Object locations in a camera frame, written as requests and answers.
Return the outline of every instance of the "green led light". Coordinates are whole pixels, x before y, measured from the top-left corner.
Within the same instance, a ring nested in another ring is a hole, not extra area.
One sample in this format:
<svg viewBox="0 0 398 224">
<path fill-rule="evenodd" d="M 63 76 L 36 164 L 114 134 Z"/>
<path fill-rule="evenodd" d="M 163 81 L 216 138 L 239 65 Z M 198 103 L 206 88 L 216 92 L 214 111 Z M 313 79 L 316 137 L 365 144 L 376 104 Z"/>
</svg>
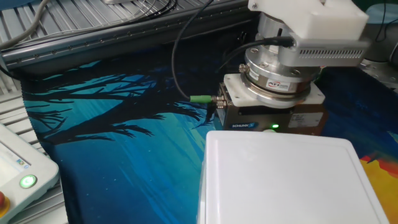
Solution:
<svg viewBox="0 0 398 224">
<path fill-rule="evenodd" d="M 21 179 L 21 181 L 19 182 L 19 185 L 20 185 L 22 188 L 28 189 L 28 188 L 33 187 L 33 186 L 36 184 L 36 182 L 37 182 L 36 176 L 34 176 L 34 175 L 27 175 L 27 176 L 25 176 L 25 177 L 23 177 L 23 178 Z"/>
</svg>

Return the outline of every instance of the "green cable connector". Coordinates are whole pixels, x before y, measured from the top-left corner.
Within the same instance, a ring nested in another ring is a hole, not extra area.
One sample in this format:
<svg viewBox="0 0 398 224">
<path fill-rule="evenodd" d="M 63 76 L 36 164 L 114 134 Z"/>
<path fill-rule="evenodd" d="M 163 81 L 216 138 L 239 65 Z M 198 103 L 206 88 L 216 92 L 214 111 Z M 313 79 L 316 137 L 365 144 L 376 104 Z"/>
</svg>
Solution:
<svg viewBox="0 0 398 224">
<path fill-rule="evenodd" d="M 191 96 L 191 103 L 211 103 L 213 100 L 210 95 Z"/>
</svg>

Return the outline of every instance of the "red emergency stop button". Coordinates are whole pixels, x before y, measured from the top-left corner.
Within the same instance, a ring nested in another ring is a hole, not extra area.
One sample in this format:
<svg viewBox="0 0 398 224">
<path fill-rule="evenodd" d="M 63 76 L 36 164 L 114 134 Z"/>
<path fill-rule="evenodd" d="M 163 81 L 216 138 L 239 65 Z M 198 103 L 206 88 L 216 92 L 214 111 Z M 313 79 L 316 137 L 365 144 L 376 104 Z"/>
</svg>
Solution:
<svg viewBox="0 0 398 224">
<path fill-rule="evenodd" d="M 0 192 L 0 218 L 3 217 L 10 209 L 10 200 Z"/>
</svg>

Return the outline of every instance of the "silver metal flange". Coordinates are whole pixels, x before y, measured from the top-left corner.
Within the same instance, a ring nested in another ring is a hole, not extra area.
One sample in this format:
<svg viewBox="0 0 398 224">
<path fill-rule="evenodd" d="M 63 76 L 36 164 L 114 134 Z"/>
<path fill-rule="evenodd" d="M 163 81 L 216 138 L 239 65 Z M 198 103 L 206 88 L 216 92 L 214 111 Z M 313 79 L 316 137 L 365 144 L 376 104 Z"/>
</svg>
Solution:
<svg viewBox="0 0 398 224">
<path fill-rule="evenodd" d="M 303 102 L 311 91 L 311 88 L 308 87 L 301 93 L 281 95 L 278 93 L 272 93 L 262 88 L 259 88 L 258 86 L 253 84 L 250 80 L 248 80 L 247 76 L 243 73 L 241 74 L 241 79 L 245 86 L 245 88 L 243 88 L 245 93 L 257 99 L 258 101 L 263 102 L 264 104 L 266 104 L 271 108 L 278 108 L 278 109 L 291 108 Z"/>
<path fill-rule="evenodd" d="M 267 47 L 258 46 L 247 49 L 245 60 L 250 68 L 248 79 L 257 86 L 281 93 L 300 93 L 307 89 L 312 78 L 320 72 L 319 67 L 287 67 L 278 62 L 278 54 Z M 268 85 L 269 80 L 286 82 L 289 88 L 275 89 Z"/>
</svg>

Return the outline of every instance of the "vent slot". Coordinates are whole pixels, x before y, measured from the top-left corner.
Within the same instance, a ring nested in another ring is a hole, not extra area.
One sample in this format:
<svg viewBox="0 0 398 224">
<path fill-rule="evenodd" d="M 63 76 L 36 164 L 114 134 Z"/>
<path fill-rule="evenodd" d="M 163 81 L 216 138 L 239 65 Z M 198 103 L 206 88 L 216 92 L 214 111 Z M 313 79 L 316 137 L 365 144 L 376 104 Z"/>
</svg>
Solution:
<svg viewBox="0 0 398 224">
<path fill-rule="evenodd" d="M 299 58 L 308 59 L 340 59 L 340 58 L 361 58 L 363 50 L 301 50 Z"/>
</svg>

